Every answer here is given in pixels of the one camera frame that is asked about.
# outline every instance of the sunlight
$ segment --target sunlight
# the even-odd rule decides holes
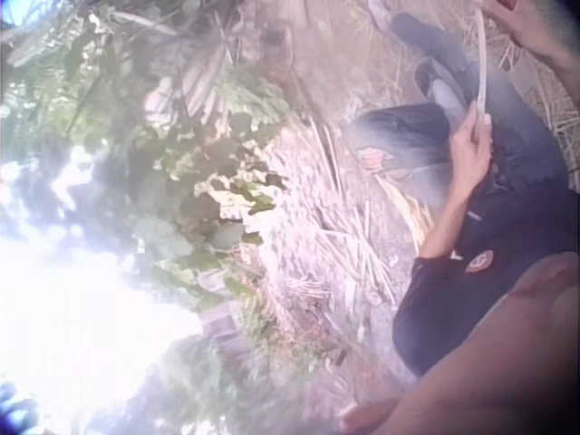
[[[200,323],[130,290],[113,256],[82,253],[49,267],[35,251],[0,241],[0,367],[65,434],[76,412],[128,400],[149,365],[175,340],[200,334]]]

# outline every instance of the red patch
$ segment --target red patch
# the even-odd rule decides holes
[[[493,264],[494,253],[493,251],[486,251],[483,254],[476,256],[467,269],[465,269],[466,274],[476,274],[482,270],[488,269]]]

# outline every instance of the ground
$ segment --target ground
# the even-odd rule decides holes
[[[468,0],[387,3],[393,12],[412,12],[457,34],[477,57]],[[392,348],[391,329],[421,241],[410,219],[422,220],[424,232],[429,217],[358,169],[341,128],[365,110],[405,103],[405,78],[420,58],[378,32],[365,4],[257,0],[248,18],[267,35],[263,52],[272,80],[315,114],[288,126],[267,152],[271,168],[287,177],[287,190],[276,195],[276,211],[255,225],[265,240],[263,292],[278,317],[291,319],[289,334],[306,331],[307,340],[337,343],[347,354],[344,361],[329,356],[309,384],[309,408],[319,417],[400,394],[414,382]],[[488,47],[492,62],[507,71],[560,139],[570,168],[577,168],[578,112],[552,73],[497,29],[488,29]],[[574,188],[579,175],[571,172]]]

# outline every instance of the person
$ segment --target person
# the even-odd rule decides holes
[[[537,3],[480,4],[555,70],[578,107],[578,55],[557,40]],[[477,89],[440,29],[407,14],[391,29],[463,81],[464,94]],[[543,130],[539,119],[519,118],[511,110],[521,100],[507,93],[499,104],[494,89],[507,92],[508,82],[492,74],[484,122],[471,105],[449,141],[446,202],[394,320],[395,347],[420,381],[382,415],[377,434],[578,433],[580,199],[567,187],[553,139],[526,135],[526,127]],[[363,164],[382,171],[384,154],[365,151]],[[486,186],[498,151],[512,172]]]

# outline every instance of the black shirt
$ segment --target black shirt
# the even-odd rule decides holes
[[[460,346],[537,261],[578,252],[579,197],[549,185],[476,199],[457,244],[461,260],[418,258],[393,325],[397,352],[422,376]]]

